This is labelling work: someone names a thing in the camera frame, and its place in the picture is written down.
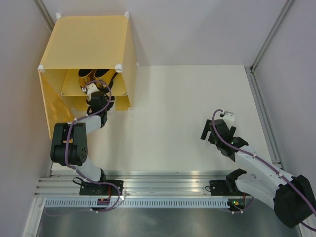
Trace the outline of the black white sneaker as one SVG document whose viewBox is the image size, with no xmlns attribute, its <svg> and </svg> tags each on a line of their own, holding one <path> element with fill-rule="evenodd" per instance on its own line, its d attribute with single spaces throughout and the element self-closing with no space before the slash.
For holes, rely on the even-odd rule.
<svg viewBox="0 0 316 237">
<path fill-rule="evenodd" d="M 91 105 L 91 99 L 89 97 L 86 97 L 85 100 L 88 105 Z"/>
<path fill-rule="evenodd" d="M 111 97 L 111 101 L 107 107 L 107 113 L 113 113 L 116 109 L 115 106 L 115 97 Z"/>
</svg>

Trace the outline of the gold loafer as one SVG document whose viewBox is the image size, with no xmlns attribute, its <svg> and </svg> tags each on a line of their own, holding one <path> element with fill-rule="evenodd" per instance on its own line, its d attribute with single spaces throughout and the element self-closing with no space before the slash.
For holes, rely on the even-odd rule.
<svg viewBox="0 0 316 237">
<path fill-rule="evenodd" d="M 114 79 L 118 75 L 115 69 L 97 69 L 94 73 L 95 84 L 100 91 L 108 93 L 114 84 Z"/>
<path fill-rule="evenodd" d="M 95 69 L 80 69 L 78 72 L 79 86 L 85 94 L 87 93 L 89 86 L 95 85 L 95 83 L 87 85 L 89 82 L 93 81 L 94 73 Z"/>
</svg>

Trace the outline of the yellow cabinet door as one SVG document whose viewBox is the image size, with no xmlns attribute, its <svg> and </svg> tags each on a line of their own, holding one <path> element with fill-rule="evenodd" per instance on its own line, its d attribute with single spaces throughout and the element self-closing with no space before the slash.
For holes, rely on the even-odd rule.
<svg viewBox="0 0 316 237">
<path fill-rule="evenodd" d="M 74 115 L 61 94 L 50 84 L 45 73 L 39 71 L 39 77 L 49 138 L 52 140 L 55 124 L 73 121 Z"/>
</svg>

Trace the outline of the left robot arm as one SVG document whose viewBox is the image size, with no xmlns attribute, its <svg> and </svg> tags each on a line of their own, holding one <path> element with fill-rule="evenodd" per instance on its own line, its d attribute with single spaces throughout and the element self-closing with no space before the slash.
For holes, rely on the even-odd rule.
<svg viewBox="0 0 316 237">
<path fill-rule="evenodd" d="M 53 163 L 77 173 L 73 181 L 80 185 L 81 195 L 120 195 L 119 186 L 108 181 L 104 170 L 88 157 L 87 136 L 105 125 L 111 102 L 106 93 L 93 92 L 85 116 L 71 123 L 57 123 L 54 127 L 50 158 Z"/>
</svg>

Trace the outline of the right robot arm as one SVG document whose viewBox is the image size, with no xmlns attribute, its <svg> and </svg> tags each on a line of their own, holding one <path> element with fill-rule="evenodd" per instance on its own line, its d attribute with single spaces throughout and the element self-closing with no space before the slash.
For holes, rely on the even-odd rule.
<svg viewBox="0 0 316 237">
<path fill-rule="evenodd" d="M 226 175 L 221 186 L 210 181 L 214 196 L 246 194 L 270 207 L 287 227 L 294 228 L 316 213 L 316 198 L 309 180 L 294 176 L 258 157 L 236 128 L 222 119 L 207 120 L 201 135 L 225 157 L 242 167 Z"/>
</svg>

